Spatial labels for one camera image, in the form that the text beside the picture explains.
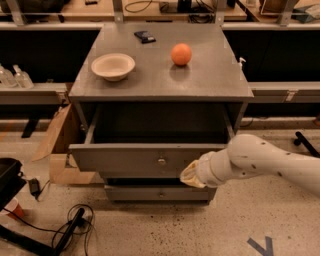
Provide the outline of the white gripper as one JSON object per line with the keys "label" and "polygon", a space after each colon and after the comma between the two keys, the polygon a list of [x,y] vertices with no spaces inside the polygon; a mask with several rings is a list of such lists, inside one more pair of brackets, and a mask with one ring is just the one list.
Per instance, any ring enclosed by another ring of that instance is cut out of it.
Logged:
{"label": "white gripper", "polygon": [[226,150],[211,151],[192,161],[180,174],[180,181],[188,186],[210,188],[224,184],[233,176]]}

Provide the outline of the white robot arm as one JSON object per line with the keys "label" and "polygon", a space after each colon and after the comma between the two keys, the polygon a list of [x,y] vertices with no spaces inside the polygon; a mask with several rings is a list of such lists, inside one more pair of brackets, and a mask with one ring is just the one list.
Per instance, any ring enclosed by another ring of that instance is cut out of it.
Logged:
{"label": "white robot arm", "polygon": [[279,176],[320,196],[320,159],[282,150],[255,135],[236,135],[225,149],[191,162],[180,181],[196,188],[216,188],[232,179]]}

